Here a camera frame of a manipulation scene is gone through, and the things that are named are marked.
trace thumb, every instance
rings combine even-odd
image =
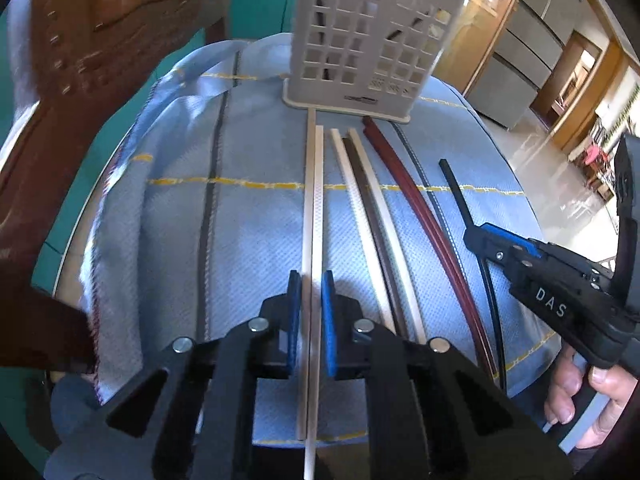
[[[593,367],[589,372],[589,384],[598,393],[609,397],[610,401],[580,439],[576,445],[578,448],[599,446],[604,442],[625,409],[638,380],[619,366],[611,370]]]

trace dark stripe on fabric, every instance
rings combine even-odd
[[[400,139],[400,142],[402,142],[402,145],[404,146],[406,152],[409,154],[409,158],[411,158],[411,162],[414,164],[415,171],[418,172],[418,176],[420,177],[420,181],[421,181],[422,185],[425,188],[427,188],[427,195],[429,197],[431,205],[433,205],[433,211],[436,214],[436,218],[438,219],[438,223],[440,224],[440,227],[442,228],[442,232],[447,237],[447,240],[449,241],[449,245],[451,246],[451,248],[453,249],[454,254],[456,255],[458,263],[460,264],[460,270],[462,271],[462,276],[464,277],[465,281],[468,283],[469,280],[468,280],[468,277],[466,276],[465,267],[462,265],[462,259],[460,259],[460,254],[458,253],[458,248],[456,247],[456,244],[453,241],[453,236],[451,235],[451,230],[449,229],[449,225],[447,224],[447,221],[444,218],[444,213],[442,211],[440,203],[438,202],[438,199],[436,198],[435,193],[433,191],[429,191],[428,190],[431,187],[431,184],[429,184],[427,176],[424,173],[424,169],[422,168],[422,164],[420,164],[420,161],[418,160],[417,155],[415,155],[414,149],[409,144],[409,141],[406,138],[406,136],[404,134],[404,131],[402,131],[402,128],[400,127],[400,125],[397,124],[397,123],[394,123],[392,121],[389,121],[389,122],[391,123],[391,125],[394,128],[394,130],[396,131],[396,134],[398,134],[398,138]]]
[[[238,66],[240,63],[240,53],[236,52],[234,58],[233,75],[238,74]],[[238,86],[238,80],[233,79],[232,88]],[[220,150],[220,136],[222,128],[225,124],[226,109],[229,104],[231,89],[222,94],[220,102],[220,110],[218,111],[218,119],[213,130],[213,142],[211,144],[211,157],[209,163],[209,178],[215,178],[218,171],[218,155]],[[205,186],[204,193],[204,211],[202,214],[202,224],[200,225],[200,238],[198,241],[198,304],[196,307],[196,341],[201,343],[204,341],[207,332],[207,271],[209,261],[209,248],[213,242],[212,226],[214,223],[215,209],[214,204],[216,192],[216,184],[209,182]]]

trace metal screw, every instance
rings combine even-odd
[[[249,330],[251,332],[262,332],[269,328],[269,321],[263,317],[254,317],[249,320]]]
[[[375,325],[373,324],[372,320],[363,318],[357,320],[353,324],[353,327],[354,329],[356,329],[356,332],[360,332],[361,334],[368,334],[374,329]]]
[[[184,354],[193,348],[193,341],[188,337],[179,337],[174,341],[172,348],[177,354]]]
[[[444,352],[448,352],[451,348],[451,343],[443,337],[434,337],[429,341],[429,346],[431,347],[431,350],[437,354],[444,354]]]

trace light blue cloth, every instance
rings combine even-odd
[[[199,290],[205,298],[200,314],[204,326],[199,332],[204,339],[219,338],[257,315],[262,300],[286,290],[289,271],[300,268],[302,187],[273,189],[240,182],[304,182],[306,111],[282,102],[280,75],[288,72],[289,55],[289,34],[252,44],[223,41],[204,46],[154,86],[127,134],[82,265],[103,401],[175,337],[197,334]],[[234,68],[247,77],[230,78]],[[446,158],[460,184],[494,188],[464,191],[476,224],[492,222],[541,239],[513,172],[466,101],[436,78],[429,79],[422,97],[427,99],[417,100],[412,120],[402,130],[430,184],[446,186],[438,167],[438,160]],[[339,128],[346,134],[349,127],[362,131],[355,116],[318,112],[317,122],[326,132]],[[377,122],[419,183],[392,125]],[[365,147],[380,183],[394,184],[366,140]],[[207,184],[210,172],[222,180]],[[324,179],[329,185],[342,183],[329,137]],[[493,342],[478,264],[462,241],[462,218],[450,192],[435,194]],[[385,190],[384,195],[428,335],[447,337],[474,360],[462,310],[428,238],[399,191]],[[347,193],[326,189],[324,211],[324,268],[334,272],[339,293],[358,299],[366,316],[379,319]],[[507,362],[513,364],[508,383],[514,395],[549,366],[559,351],[559,339],[509,295],[499,269],[491,272]],[[297,385],[297,377],[259,381],[255,440],[293,443]],[[336,383],[323,369],[320,439],[345,440],[365,430],[364,384]]]

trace doorway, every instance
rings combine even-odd
[[[575,30],[531,109],[551,129],[564,115],[587,80],[602,51]]]

